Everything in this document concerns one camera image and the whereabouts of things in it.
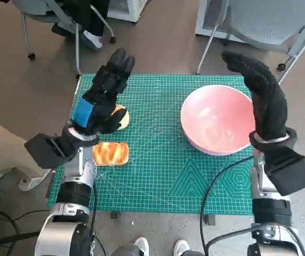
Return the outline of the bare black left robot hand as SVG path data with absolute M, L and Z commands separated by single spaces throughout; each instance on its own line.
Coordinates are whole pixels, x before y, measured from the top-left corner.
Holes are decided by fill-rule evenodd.
M 109 134 L 121 126 L 127 110 L 116 110 L 117 96 L 124 92 L 135 57 L 117 49 L 100 67 L 92 86 L 80 98 L 72 117 L 73 127 L 84 135 Z

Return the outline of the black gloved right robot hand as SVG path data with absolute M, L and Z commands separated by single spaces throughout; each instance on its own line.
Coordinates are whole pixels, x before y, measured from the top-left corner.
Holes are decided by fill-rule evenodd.
M 221 57 L 230 71 L 244 77 L 252 96 L 257 135 L 263 141 L 285 137 L 287 101 L 270 68 L 239 53 L 224 51 Z

